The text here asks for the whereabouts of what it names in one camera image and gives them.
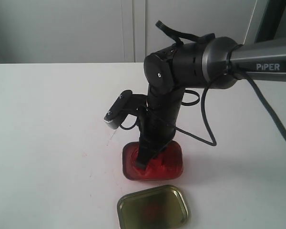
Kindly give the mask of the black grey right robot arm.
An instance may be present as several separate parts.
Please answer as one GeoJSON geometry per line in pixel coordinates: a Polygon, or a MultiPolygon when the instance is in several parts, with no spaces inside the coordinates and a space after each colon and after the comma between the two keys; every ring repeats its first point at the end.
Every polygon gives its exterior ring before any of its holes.
{"type": "Polygon", "coordinates": [[[201,112],[210,89],[228,89],[245,79],[286,141],[286,128],[256,81],[286,82],[286,38],[238,44],[213,34],[189,44],[151,53],[144,60],[148,93],[140,107],[140,138],[136,165],[146,169],[172,141],[176,119],[187,88],[202,88],[201,112]]]}

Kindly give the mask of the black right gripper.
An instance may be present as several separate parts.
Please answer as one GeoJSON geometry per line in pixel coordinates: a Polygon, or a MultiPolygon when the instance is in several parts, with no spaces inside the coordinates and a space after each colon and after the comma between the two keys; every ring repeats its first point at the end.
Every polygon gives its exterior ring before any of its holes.
{"type": "Polygon", "coordinates": [[[137,168],[145,170],[155,155],[174,138],[174,126],[179,114],[184,88],[176,88],[167,94],[148,89],[145,108],[141,118],[137,168]]]}

